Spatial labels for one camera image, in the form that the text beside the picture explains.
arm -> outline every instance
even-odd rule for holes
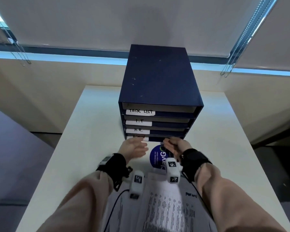
[[[194,161],[193,166],[191,163],[183,163],[183,171],[190,181],[196,183],[219,232],[285,232],[282,226],[238,185],[222,178],[219,169],[201,152],[192,149],[189,142],[180,138],[171,138],[165,139],[164,145],[180,161],[184,161],[180,156],[185,158],[188,153],[198,155],[199,160]]]
[[[141,157],[148,150],[142,140],[125,140],[119,154],[107,162],[103,171],[95,171],[81,179],[37,232],[98,231],[108,196],[114,189],[114,183],[123,177],[122,170],[132,158]]]

white tracking device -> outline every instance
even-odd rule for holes
[[[125,182],[130,182],[129,197],[130,199],[139,199],[144,189],[144,173],[140,170],[134,170]]]
[[[165,159],[165,170],[169,183],[178,184],[181,178],[182,166],[174,158]]]

table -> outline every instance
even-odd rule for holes
[[[119,93],[120,87],[85,87],[17,232],[36,231],[79,179],[95,171],[104,156],[118,151],[124,141]],[[290,222],[225,94],[201,96],[204,108],[185,139],[290,232]],[[148,142],[147,154],[131,165],[145,173],[152,170],[149,153],[158,144]]]

blue file organizer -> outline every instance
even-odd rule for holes
[[[184,138],[203,108],[185,48],[131,45],[119,96],[125,138]]]

hand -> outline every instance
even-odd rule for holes
[[[124,156],[127,164],[131,159],[142,157],[148,151],[147,143],[143,143],[142,140],[143,138],[129,138],[121,144],[117,153]]]
[[[181,161],[180,157],[185,150],[191,149],[191,145],[181,138],[171,137],[163,140],[164,147],[174,154],[174,157]]]

